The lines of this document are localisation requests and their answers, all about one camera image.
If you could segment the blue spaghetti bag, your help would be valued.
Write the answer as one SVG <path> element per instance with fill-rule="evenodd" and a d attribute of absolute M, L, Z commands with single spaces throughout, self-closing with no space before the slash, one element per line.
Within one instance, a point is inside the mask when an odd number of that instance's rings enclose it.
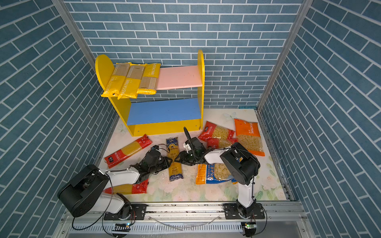
<path fill-rule="evenodd" d="M 180 153 L 178 138 L 173 137 L 166 139 L 166 146 L 168 149 L 167 157 L 172 159 L 172 163 L 169 167 L 169 180 L 175 181 L 178 179 L 183 179 L 182 166 L 180 163 L 175 161 Z"/>

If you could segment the blue orange shell pasta bag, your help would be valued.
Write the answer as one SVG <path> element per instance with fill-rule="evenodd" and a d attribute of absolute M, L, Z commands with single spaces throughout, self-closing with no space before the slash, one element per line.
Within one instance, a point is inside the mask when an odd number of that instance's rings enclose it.
<path fill-rule="evenodd" d="M 199 164 L 195 184 L 219 184 L 231 181 L 236 184 L 225 164 Z"/>

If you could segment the red spaghetti bag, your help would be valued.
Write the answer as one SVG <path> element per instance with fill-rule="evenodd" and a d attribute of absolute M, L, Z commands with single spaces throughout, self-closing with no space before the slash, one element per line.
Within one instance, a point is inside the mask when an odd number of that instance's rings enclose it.
<path fill-rule="evenodd" d="M 112 153 L 109 156 L 106 156 L 104 159 L 107 163 L 108 168 L 110 169 L 125 161 L 126 159 L 130 158 L 131 156 L 135 155 L 136 153 L 140 152 L 142 149 L 145 149 L 151 144 L 152 141 L 145 134 L 141 138 L 133 141 L 132 143 L 128 144 L 122 149 L 119 149 L 118 151 Z"/>
<path fill-rule="evenodd" d="M 113 188 L 109 187 L 103 190 L 104 193 L 111 194 L 123 194 L 123 195 L 129 195 L 129 194 L 143 194 L 147 193 L 147 187 L 149 184 L 149 179 L 137 183 L 137 184 L 120 184 L 116 185 L 113 182 Z"/>

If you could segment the yellow spaghetti bag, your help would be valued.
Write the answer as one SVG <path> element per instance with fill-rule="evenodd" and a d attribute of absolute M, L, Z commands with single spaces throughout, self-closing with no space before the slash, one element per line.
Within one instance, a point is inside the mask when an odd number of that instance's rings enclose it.
<path fill-rule="evenodd" d="M 116 64 L 115 69 L 111 75 L 111 78 L 106 85 L 106 88 L 101 95 L 102 97 L 118 97 L 120 94 L 120 90 L 126 80 L 127 74 L 131 64 L 127 63 L 119 63 Z"/>
<path fill-rule="evenodd" d="M 158 85 L 160 63 L 146 64 L 137 94 L 154 95 Z"/>
<path fill-rule="evenodd" d="M 140 86 L 144 70 L 144 64 L 136 64 L 130 67 L 126 80 L 120 89 L 118 100 L 125 98 L 136 99 L 138 97 L 137 90 Z"/>

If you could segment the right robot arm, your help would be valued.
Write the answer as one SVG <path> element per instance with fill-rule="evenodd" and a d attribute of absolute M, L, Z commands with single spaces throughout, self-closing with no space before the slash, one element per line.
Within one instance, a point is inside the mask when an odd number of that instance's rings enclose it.
<path fill-rule="evenodd" d="M 196 138 L 183 144 L 175 162 L 193 166 L 198 164 L 224 164 L 231 177 L 239 184 L 239 194 L 236 200 L 238 214 L 244 218 L 252 218 L 257 208 L 254 196 L 254 180 L 259 173 L 260 163 L 255 155 L 250 153 L 238 142 L 227 148 L 205 148 Z"/>

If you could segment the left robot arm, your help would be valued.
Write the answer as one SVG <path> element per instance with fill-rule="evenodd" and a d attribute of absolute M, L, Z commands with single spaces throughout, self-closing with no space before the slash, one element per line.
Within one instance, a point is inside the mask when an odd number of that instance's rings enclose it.
<path fill-rule="evenodd" d="M 139 163 L 127 169 L 101 170 L 88 165 L 59 190 L 58 199 L 74 218 L 102 211 L 116 220 L 132 220 L 135 213 L 131 202 L 121 193 L 114 194 L 114 188 L 142 183 L 151 174 L 168 169 L 172 161 L 151 149 Z"/>

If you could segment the yellow shelf with coloured boards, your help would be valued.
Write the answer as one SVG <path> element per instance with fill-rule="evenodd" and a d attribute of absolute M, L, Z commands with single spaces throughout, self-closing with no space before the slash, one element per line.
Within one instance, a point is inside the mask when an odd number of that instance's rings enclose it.
<path fill-rule="evenodd" d="M 106 55 L 99 55 L 95 62 L 98 81 L 105 90 L 115 69 Z M 197 65 L 160 67 L 159 90 L 197 88 L 197 97 L 166 101 L 131 102 L 132 98 L 118 100 L 107 97 L 114 106 L 131 136 L 182 132 L 183 128 L 198 131 L 203 124 L 205 65 L 202 50 L 198 51 Z"/>

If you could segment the red macaroni bag lower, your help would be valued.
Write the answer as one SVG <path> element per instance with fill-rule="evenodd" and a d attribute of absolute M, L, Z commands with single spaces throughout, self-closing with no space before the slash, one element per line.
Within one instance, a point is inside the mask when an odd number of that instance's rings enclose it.
<path fill-rule="evenodd" d="M 219 139 L 219 138 L 210 138 L 207 140 L 207 146 L 214 149 L 217 148 L 227 148 L 236 143 L 238 140 L 236 138 L 231 139 Z"/>

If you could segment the red macaroni bag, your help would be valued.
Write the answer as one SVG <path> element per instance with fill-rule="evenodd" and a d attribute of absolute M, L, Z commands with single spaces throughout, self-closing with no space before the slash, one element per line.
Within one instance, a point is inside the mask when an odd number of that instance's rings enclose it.
<path fill-rule="evenodd" d="M 198 139 L 202 141 L 207 141 L 211 138 L 217 139 L 232 139 L 235 132 L 226 127 L 219 126 L 212 122 L 207 121 L 205 123 L 204 129 L 198 136 Z"/>
<path fill-rule="evenodd" d="M 210 138 L 207 140 L 207 146 L 214 149 L 217 148 L 227 148 L 236 143 L 238 140 L 236 138 L 231 139 L 219 139 L 219 138 Z"/>

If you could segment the red macaroni bag upper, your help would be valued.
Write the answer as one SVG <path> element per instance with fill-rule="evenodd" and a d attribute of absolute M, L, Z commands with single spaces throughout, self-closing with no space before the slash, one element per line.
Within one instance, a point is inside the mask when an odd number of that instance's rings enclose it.
<path fill-rule="evenodd" d="M 211 138 L 217 139 L 232 139 L 235 132 L 226 127 L 219 126 L 212 122 L 207 121 L 205 123 L 204 129 L 198 136 L 198 139 L 202 141 L 207 141 Z"/>

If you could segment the orange macaroni bag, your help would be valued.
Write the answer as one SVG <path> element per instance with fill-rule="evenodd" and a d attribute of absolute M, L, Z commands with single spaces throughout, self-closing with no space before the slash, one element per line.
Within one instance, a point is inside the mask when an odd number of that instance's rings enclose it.
<path fill-rule="evenodd" d="M 236 138 L 250 153 L 265 156 L 258 123 L 234 119 Z"/>

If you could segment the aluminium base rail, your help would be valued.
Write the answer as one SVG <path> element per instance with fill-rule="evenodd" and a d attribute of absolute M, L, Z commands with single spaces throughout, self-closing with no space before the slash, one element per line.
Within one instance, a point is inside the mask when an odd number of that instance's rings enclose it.
<path fill-rule="evenodd" d="M 259 201 L 243 218 L 228 202 L 133 203 L 134 221 L 93 221 L 100 213 L 79 218 L 66 213 L 54 238 L 312 238 L 312 227 L 300 202 Z"/>

